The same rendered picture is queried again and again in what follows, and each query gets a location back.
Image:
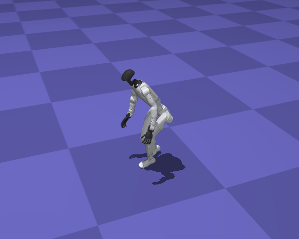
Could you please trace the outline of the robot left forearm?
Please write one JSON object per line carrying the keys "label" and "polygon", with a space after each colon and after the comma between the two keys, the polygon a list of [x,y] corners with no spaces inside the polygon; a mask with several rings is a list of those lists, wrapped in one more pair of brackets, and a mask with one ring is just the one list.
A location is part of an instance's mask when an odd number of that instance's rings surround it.
{"label": "robot left forearm", "polygon": [[156,121],[157,121],[158,115],[157,115],[157,110],[155,107],[152,107],[150,109],[150,112],[151,112],[150,130],[153,131],[156,126]]}

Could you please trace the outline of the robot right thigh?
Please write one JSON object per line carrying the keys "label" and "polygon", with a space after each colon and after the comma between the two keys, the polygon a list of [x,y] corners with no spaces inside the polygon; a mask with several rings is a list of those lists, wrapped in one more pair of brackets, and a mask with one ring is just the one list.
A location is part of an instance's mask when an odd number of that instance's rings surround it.
{"label": "robot right thigh", "polygon": [[[148,111],[146,117],[145,117],[145,121],[144,121],[144,124],[143,124],[143,128],[142,128],[142,132],[141,132],[141,137],[146,134],[146,132],[148,132],[148,127],[150,125],[150,121],[151,121],[151,112],[150,110]],[[143,141],[145,138],[145,136],[143,138],[141,138],[141,141]],[[145,142],[145,141],[144,141]]]}

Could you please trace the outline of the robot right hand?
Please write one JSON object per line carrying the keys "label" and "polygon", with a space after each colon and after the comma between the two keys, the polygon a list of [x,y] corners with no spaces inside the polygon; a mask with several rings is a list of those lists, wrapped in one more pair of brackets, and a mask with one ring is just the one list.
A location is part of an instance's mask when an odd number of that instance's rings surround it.
{"label": "robot right hand", "polygon": [[[130,113],[128,113],[127,115],[126,115],[126,117],[122,120],[122,122],[121,122],[121,127],[122,128],[124,128],[125,126],[126,126],[126,122],[128,121],[128,119],[129,118],[131,118],[131,117],[129,117],[131,114]],[[127,126],[126,126],[127,127]]]}

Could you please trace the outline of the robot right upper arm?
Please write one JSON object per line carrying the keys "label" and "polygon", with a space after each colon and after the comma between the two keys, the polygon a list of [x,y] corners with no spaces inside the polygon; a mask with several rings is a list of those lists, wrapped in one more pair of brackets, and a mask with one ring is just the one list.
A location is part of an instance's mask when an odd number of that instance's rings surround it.
{"label": "robot right upper arm", "polygon": [[137,97],[137,95],[135,94],[135,92],[134,92],[132,86],[131,86],[131,91],[132,91],[132,96],[131,96],[130,101],[133,102],[133,103],[136,103],[136,102],[138,101],[138,97]]}

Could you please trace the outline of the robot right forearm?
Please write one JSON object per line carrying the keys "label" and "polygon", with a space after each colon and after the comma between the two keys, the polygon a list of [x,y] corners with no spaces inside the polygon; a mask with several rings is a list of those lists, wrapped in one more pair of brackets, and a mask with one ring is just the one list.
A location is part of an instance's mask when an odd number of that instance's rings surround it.
{"label": "robot right forearm", "polygon": [[[130,115],[129,117],[132,117],[132,116],[133,116],[133,113],[134,113],[134,111],[135,111],[135,106],[136,106],[136,103],[133,103],[133,102],[130,101],[130,107],[129,107],[129,111],[128,111],[128,113],[130,113],[131,115]],[[128,114],[128,113],[127,113],[127,114]]]}

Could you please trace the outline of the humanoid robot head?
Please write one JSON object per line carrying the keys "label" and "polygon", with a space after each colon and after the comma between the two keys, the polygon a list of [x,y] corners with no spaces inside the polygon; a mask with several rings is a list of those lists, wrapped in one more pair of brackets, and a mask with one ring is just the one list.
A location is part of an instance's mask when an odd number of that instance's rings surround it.
{"label": "humanoid robot head", "polygon": [[133,77],[133,75],[135,74],[135,72],[131,69],[128,69],[126,70],[123,74],[122,74],[122,80],[123,81],[127,81],[131,86],[133,86],[134,84],[134,87],[137,88],[138,86],[136,86],[137,84],[138,85],[141,85],[143,83],[143,81],[141,80],[137,80],[137,79],[134,79],[131,81],[131,78]]}

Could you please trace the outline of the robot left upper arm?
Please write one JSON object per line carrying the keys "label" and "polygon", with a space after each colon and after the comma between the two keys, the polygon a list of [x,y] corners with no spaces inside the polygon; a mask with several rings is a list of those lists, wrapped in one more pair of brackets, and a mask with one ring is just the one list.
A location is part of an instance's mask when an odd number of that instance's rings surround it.
{"label": "robot left upper arm", "polygon": [[142,87],[141,88],[141,93],[145,97],[147,102],[151,105],[151,108],[155,107],[156,110],[158,111],[158,107],[157,107],[157,105],[156,105],[156,103],[155,103],[155,101],[154,101],[154,99],[151,95],[151,92],[150,92],[149,88],[147,88],[146,86]]}

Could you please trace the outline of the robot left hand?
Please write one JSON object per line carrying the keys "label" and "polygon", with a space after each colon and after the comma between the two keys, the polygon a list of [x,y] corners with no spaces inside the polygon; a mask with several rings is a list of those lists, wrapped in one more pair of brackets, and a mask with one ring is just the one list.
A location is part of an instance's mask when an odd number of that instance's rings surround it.
{"label": "robot left hand", "polygon": [[[154,131],[154,130],[153,130]],[[145,136],[145,138],[144,138],[144,140],[143,140],[143,142],[145,141],[145,143],[144,144],[150,144],[151,143],[151,139],[152,139],[152,132],[153,132],[152,130],[150,130],[150,125],[149,125],[149,127],[148,127],[148,132],[146,132],[146,134],[144,134],[141,138],[143,138],[144,136]],[[150,140],[150,142],[149,142],[149,140]],[[142,142],[142,143],[143,143]]]}

